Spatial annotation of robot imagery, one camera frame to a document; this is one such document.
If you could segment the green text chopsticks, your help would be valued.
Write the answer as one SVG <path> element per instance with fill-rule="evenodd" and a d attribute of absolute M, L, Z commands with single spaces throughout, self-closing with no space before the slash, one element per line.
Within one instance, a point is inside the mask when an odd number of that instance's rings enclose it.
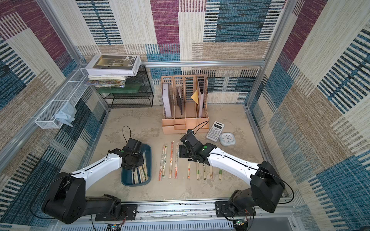
<path fill-rule="evenodd" d="M 199 162 L 196 162 L 196 177 L 197 180 L 200 180 L 200 171 L 199 171 Z"/>

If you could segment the green bamboo chopsticks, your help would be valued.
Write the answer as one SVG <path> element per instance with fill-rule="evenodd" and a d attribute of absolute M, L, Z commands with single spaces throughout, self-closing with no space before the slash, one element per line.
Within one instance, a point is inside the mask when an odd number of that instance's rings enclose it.
<path fill-rule="evenodd" d="M 161 172 L 161 177 L 165 178 L 165 168 L 166 168 L 166 158 L 167 158 L 167 150 L 168 146 L 165 145 L 163 149 L 163 162 L 162 162 L 162 172 Z"/>

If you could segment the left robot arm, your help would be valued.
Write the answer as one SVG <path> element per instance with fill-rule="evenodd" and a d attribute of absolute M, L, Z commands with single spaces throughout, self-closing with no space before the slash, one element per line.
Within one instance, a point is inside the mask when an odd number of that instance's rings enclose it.
<path fill-rule="evenodd" d="M 122 168 L 124 185 L 128 174 L 151 161 L 151 147 L 130 138 L 122 149 L 113 149 L 95 163 L 72 173 L 59 173 L 49 187 L 41 210 L 64 224 L 71 224 L 87 215 L 103 220 L 120 220 L 128 215 L 115 196 L 86 196 L 86 191 L 109 173 Z"/>

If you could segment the teal plastic storage tray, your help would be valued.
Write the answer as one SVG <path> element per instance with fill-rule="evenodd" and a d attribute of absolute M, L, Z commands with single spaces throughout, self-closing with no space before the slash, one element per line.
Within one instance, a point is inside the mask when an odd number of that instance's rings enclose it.
<path fill-rule="evenodd" d="M 122 170 L 121 172 L 121 183 L 128 187 L 138 187 L 147 185 L 151 181 L 152 177 L 152 150 L 148 144 L 144 144 L 142 147 L 142 153 L 144 156 L 144 167 L 143 171 L 137 170 L 133 173 L 132 170 Z"/>

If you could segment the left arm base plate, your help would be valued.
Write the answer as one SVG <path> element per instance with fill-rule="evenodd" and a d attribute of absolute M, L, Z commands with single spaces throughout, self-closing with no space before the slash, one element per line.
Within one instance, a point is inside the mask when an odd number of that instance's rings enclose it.
<path fill-rule="evenodd" d="M 95 221 L 132 221 L 136 218 L 138 204 L 122 204 L 118 214 L 98 213 Z"/>

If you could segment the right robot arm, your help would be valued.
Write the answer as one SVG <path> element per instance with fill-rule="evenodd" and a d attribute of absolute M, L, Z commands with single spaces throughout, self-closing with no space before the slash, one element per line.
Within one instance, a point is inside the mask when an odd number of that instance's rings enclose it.
<path fill-rule="evenodd" d="M 188 130 L 180 141 L 181 158 L 225 170 L 250 186 L 232 193 L 226 204 L 227 213 L 237 216 L 239 213 L 249 212 L 253 216 L 254 207 L 269 213 L 275 212 L 285 184 L 269 162 L 249 162 L 224 152 L 214 144 L 202 144 L 193 130 Z"/>

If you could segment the red panda chopsticks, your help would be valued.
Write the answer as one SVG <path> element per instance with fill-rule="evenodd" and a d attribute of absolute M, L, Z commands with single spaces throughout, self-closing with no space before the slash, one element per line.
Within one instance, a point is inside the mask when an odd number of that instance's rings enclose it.
<path fill-rule="evenodd" d="M 190 175 L 191 175 L 191 163 L 190 163 L 190 160 L 188 160 L 188 170 L 187 170 L 187 179 L 188 180 L 190 179 Z"/>

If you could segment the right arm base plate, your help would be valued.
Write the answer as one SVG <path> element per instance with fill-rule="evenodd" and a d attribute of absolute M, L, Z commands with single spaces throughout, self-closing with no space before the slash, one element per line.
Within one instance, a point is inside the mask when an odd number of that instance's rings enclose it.
<path fill-rule="evenodd" d="M 243 204 L 236 204 L 230 201 L 216 201 L 215 203 L 216 216 L 218 218 L 232 217 L 247 217 L 252 218 L 256 215 L 253 207 L 247 207 Z"/>

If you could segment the plain chopsticks pair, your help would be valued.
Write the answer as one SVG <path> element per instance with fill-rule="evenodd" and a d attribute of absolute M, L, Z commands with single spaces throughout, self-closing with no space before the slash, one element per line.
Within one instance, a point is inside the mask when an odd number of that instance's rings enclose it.
<path fill-rule="evenodd" d="M 206 165 L 203 163 L 203 180 L 207 180 Z"/>

